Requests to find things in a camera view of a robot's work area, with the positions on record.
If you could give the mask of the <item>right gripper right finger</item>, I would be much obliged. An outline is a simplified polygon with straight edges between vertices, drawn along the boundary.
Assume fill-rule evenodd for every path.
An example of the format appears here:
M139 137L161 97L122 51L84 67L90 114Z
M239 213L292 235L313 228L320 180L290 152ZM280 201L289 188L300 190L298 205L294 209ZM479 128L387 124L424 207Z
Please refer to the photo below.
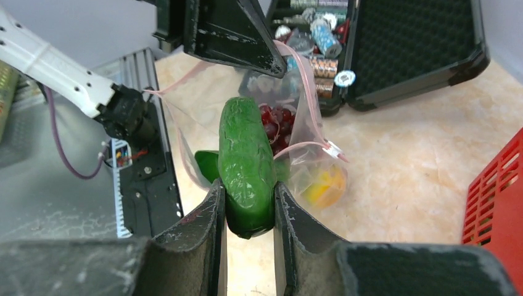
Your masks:
M278 295L516 295L501 263L466 245L349 242L274 188Z

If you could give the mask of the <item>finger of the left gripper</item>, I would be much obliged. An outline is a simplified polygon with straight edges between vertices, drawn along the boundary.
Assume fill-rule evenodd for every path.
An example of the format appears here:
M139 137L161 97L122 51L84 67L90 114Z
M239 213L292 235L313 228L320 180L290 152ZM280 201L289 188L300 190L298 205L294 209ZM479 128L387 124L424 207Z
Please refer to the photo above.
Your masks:
M286 72L257 1L186 1L184 52L276 78Z

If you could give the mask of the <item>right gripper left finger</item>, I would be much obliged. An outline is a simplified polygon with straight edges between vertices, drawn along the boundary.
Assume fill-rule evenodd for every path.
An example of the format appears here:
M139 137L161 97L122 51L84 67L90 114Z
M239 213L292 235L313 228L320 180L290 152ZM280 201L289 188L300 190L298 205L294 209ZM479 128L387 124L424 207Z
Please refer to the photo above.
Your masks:
M1 244L2 295L226 295L226 191L150 239Z

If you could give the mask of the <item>yellow green toy fruit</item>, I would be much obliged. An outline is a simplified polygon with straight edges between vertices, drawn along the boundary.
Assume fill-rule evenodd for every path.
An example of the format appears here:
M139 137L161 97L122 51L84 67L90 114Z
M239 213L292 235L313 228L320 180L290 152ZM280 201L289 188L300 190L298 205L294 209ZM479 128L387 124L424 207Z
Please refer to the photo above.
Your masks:
M315 208L328 208L338 202L347 190L345 169L333 165L329 169L319 170L318 178L309 185L302 197Z

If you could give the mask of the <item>clear zip top bag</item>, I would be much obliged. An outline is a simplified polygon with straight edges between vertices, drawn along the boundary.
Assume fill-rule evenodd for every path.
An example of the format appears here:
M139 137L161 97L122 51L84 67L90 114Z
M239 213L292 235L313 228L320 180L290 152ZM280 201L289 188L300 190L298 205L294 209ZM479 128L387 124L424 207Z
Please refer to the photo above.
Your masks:
M310 206L327 208L347 190L347 159L322 132L308 59L280 41L276 47L293 58L301 79L294 124L284 131L253 98L230 98L221 112L216 167L235 209L272 209L278 181Z

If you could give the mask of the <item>dark red toy grapes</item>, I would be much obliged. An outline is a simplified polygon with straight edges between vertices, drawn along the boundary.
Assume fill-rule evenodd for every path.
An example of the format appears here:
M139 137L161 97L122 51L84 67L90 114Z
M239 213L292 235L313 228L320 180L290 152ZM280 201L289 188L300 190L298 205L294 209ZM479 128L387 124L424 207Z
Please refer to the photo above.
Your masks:
M290 146L296 111L290 105L259 105L261 122L270 142L273 155Z

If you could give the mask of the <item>green toy cucumber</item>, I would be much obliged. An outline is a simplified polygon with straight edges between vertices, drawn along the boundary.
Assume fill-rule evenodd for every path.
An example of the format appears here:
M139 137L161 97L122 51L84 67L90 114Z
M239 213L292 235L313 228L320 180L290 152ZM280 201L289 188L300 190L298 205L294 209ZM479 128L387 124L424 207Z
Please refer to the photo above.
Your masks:
M274 226L273 153L254 99L233 97L219 126L218 170L226 190L226 219L238 237L251 239Z

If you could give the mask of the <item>white green toy leek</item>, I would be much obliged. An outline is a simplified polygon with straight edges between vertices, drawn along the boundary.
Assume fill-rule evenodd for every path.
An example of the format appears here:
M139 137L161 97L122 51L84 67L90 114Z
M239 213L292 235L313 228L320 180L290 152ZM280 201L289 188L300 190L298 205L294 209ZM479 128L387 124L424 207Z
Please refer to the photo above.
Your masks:
M198 150L194 154L200 172L211 184L214 180L220 177L218 170L218 155L219 153L217 150Z

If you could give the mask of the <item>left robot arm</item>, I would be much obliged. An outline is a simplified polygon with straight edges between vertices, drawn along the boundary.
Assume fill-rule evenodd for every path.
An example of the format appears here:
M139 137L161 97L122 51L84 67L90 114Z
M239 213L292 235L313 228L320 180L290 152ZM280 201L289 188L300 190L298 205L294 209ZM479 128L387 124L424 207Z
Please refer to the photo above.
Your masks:
M200 60L280 78L284 47L257 1L154 1L155 37ZM159 134L142 91L100 76L1 11L1 60L57 91L112 138L143 147Z

